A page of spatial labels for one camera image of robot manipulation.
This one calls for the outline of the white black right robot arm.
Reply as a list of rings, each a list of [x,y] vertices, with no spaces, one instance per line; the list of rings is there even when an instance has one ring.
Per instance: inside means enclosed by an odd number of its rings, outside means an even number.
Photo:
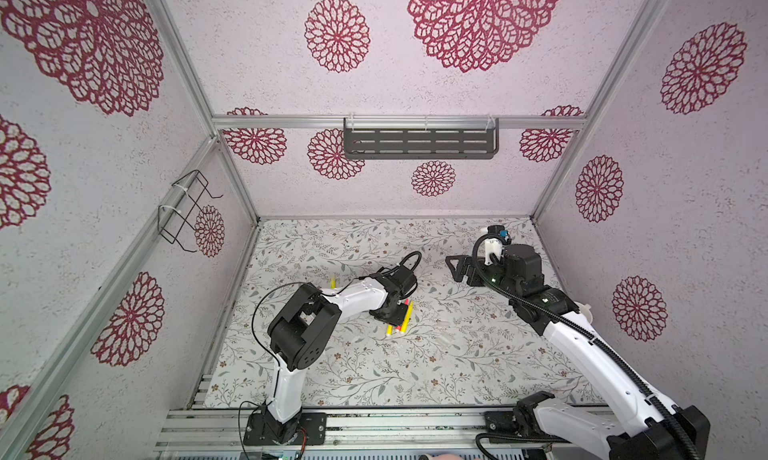
[[[593,414],[539,391],[510,411],[489,414],[476,440],[565,442],[600,459],[702,459],[710,422],[695,406],[682,408],[632,368],[593,329],[582,305],[545,282],[542,260],[525,244],[481,236],[472,254],[445,259],[453,279],[506,297],[515,314],[563,353],[610,409]]]

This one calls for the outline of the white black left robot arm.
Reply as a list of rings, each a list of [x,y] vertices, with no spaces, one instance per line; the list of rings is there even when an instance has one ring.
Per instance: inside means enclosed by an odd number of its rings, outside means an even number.
[[[267,328],[276,369],[261,414],[252,418],[262,430],[256,438],[277,444],[293,441],[301,428],[307,370],[320,358],[337,325],[369,314],[392,328],[402,327],[417,287],[414,270],[403,264],[381,268],[341,288],[301,283]]]

